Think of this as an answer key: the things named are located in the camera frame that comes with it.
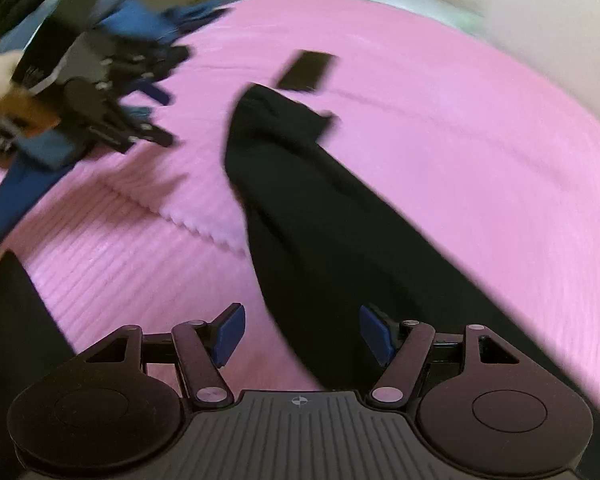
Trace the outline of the person's left hand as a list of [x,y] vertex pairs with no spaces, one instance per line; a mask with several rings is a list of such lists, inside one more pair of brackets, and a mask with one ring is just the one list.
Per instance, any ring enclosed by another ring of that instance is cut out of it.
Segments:
[[26,89],[12,81],[22,51],[0,54],[0,118],[18,119],[26,124],[24,133],[35,136],[59,124],[57,113]]

